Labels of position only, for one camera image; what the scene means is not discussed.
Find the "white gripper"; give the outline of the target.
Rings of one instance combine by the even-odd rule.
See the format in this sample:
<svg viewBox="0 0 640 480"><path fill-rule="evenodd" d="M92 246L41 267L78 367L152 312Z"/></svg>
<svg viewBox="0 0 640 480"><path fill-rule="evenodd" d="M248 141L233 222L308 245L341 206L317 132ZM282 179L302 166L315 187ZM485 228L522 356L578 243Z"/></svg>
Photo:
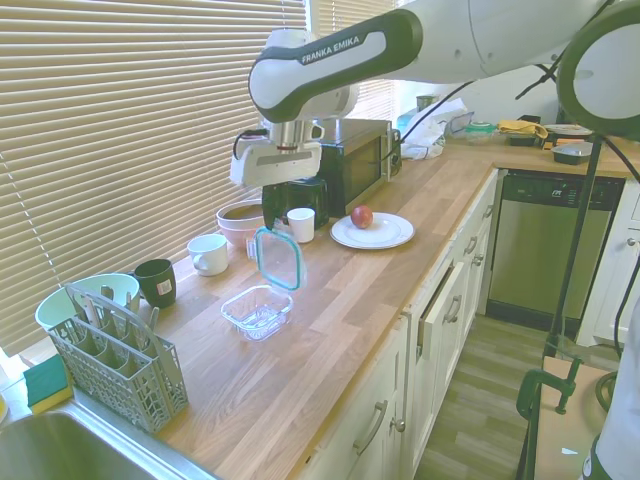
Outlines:
<svg viewBox="0 0 640 480"><path fill-rule="evenodd" d="M279 218L279 186L273 184L314 177L320 168L321 153L317 142L283 151L270 141L241 141L232 155L229 180L244 187L263 187L264 226L273 228Z"/></svg>

